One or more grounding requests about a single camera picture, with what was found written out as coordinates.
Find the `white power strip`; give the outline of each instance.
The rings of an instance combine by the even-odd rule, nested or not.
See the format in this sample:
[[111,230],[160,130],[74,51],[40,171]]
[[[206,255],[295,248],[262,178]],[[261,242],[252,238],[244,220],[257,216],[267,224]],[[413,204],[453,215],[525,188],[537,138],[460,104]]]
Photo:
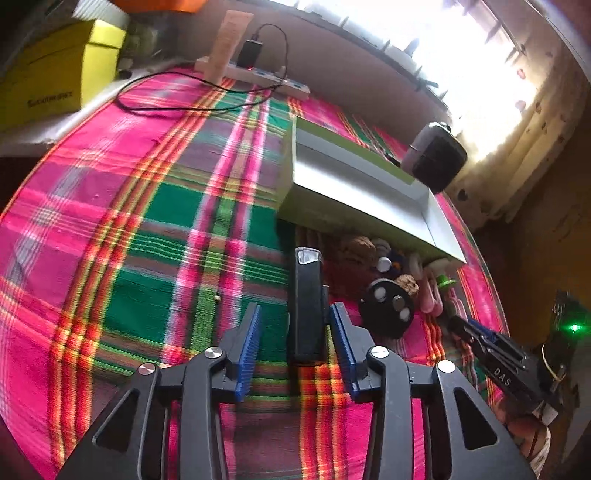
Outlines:
[[[204,72],[208,61],[209,57],[201,57],[200,59],[195,60],[193,70],[195,70],[195,72]],[[238,80],[239,82],[260,85],[261,87],[270,87],[271,85],[279,83],[281,80],[275,74],[257,69],[256,67],[253,67],[252,69],[236,67],[236,63],[234,62],[228,64],[224,76],[233,80]],[[297,98],[298,100],[307,100],[310,96],[310,89],[307,85],[295,82],[291,79],[285,79],[283,85],[277,89],[277,92]]]

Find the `power adapter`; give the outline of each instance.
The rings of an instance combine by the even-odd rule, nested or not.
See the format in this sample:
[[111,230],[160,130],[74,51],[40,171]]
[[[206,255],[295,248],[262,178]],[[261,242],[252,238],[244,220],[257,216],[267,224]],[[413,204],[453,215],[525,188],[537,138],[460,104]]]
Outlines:
[[244,46],[236,60],[236,66],[243,69],[251,69],[254,67],[256,60],[261,53],[262,43],[251,38],[244,42]]

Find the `striped fabric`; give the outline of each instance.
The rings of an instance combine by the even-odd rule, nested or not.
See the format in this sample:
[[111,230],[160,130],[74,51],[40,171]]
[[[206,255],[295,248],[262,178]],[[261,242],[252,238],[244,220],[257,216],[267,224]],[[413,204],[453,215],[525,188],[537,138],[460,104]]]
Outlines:
[[[223,107],[261,94],[237,98],[167,74],[125,97]],[[285,364],[287,258],[296,242],[322,242],[314,232],[275,221],[290,114],[360,145],[404,153],[384,132],[314,98],[277,95],[224,114],[132,115],[109,104],[54,148],[19,189],[0,220],[0,414],[43,477],[55,477],[139,364],[186,362],[256,301],[265,327],[251,392],[222,412],[231,477],[361,478],[371,407],[356,406],[345,394],[334,349],[328,364],[291,377]],[[506,331],[470,233],[445,197],[439,202],[467,258],[459,300],[484,325]],[[348,301],[359,320],[350,299],[333,300]],[[391,347],[423,364],[448,358],[489,403],[498,396],[470,351],[428,316],[417,314]]]

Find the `beige tube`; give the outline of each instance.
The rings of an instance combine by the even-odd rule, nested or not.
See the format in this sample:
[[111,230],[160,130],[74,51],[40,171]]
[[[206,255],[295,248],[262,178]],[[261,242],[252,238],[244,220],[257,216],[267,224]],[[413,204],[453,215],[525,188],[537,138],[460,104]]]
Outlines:
[[217,31],[212,52],[209,54],[209,61],[203,77],[205,80],[216,85],[219,85],[222,81],[228,62],[230,62],[238,42],[244,35],[252,17],[254,15],[248,12],[238,12],[236,10],[226,12],[222,25]]

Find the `orange container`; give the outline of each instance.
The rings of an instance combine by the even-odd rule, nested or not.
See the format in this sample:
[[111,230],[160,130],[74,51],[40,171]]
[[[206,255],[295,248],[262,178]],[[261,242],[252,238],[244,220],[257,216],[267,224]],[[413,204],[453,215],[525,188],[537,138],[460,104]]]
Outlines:
[[195,13],[207,0],[111,0],[111,2],[129,14],[158,10]]

